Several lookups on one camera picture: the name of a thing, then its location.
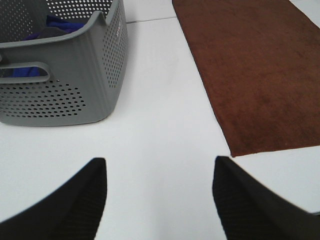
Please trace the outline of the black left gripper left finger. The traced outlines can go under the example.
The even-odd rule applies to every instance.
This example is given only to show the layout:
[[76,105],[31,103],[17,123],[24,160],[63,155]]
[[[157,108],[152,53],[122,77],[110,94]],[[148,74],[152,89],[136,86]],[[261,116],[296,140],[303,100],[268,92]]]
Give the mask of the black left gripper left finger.
[[107,167],[93,158],[47,197],[1,222],[2,240],[93,240],[107,201]]

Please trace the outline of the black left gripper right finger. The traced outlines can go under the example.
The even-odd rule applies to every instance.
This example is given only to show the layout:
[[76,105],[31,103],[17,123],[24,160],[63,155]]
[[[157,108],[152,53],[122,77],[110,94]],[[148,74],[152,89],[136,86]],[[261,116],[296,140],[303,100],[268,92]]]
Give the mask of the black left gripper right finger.
[[218,156],[212,195],[228,240],[318,240],[320,218],[280,197],[232,161]]

